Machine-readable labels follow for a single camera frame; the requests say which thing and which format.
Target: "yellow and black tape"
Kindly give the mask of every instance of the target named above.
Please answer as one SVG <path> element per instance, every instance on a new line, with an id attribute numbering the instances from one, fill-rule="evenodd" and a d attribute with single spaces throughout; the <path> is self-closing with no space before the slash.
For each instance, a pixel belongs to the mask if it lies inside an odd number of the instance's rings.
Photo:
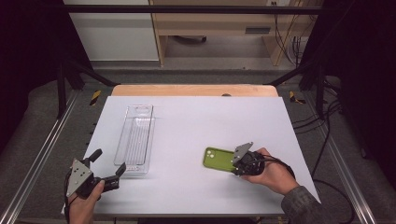
<path id="1" fill-rule="evenodd" d="M 290 91 L 290 101 L 292 103 L 298 103 L 298 104 L 301 104 L 301 105 L 305 104 L 305 100 L 297 100 L 296 99 L 296 97 L 294 96 L 294 92 L 293 91 Z"/>
<path id="2" fill-rule="evenodd" d="M 93 93 L 93 96 L 92 96 L 92 98 L 91 98 L 90 105 L 95 105 L 95 104 L 96 104 L 96 101 L 97 101 L 98 98 L 99 98 L 100 92 L 101 92 L 101 91 L 95 91 L 95 92 Z"/>

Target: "clear plastic box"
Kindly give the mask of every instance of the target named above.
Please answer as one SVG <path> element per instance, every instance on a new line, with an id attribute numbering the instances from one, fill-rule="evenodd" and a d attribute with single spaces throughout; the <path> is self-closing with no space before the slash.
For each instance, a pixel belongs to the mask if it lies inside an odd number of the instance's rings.
<path id="1" fill-rule="evenodd" d="M 126 164 L 123 177 L 145 175 L 149 171 L 154 134 L 153 105 L 129 105 L 120 136 L 115 165 Z"/>

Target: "gray sleeve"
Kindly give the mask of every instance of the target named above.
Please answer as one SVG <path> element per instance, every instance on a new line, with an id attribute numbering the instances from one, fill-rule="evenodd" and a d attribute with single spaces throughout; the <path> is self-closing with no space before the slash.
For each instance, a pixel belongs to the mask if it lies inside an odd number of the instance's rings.
<path id="1" fill-rule="evenodd" d="M 281 206 L 292 224 L 337 223 L 304 186 L 297 187 L 286 194 Z"/>

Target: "white tabletop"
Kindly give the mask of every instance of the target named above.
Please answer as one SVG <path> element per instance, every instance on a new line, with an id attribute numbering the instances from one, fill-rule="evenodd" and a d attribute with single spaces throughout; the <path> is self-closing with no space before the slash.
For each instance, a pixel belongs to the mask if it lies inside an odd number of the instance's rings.
<path id="1" fill-rule="evenodd" d="M 103 155 L 95 176 L 113 163 L 128 105 L 154 105 L 155 128 L 148 174 L 122 178 L 106 192 L 95 214 L 117 217 L 241 217 L 283 214 L 282 195 L 203 166 L 207 147 L 233 150 L 253 142 L 292 167 L 297 181 L 318 199 L 280 97 L 109 96 L 86 152 Z"/>

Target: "green phone case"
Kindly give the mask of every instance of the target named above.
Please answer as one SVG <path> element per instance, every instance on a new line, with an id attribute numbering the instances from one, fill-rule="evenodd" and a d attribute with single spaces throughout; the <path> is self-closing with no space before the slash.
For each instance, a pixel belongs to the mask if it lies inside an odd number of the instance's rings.
<path id="1" fill-rule="evenodd" d="M 204 155 L 204 167 L 231 172 L 234 169 L 232 159 L 232 151 L 207 147 Z"/>

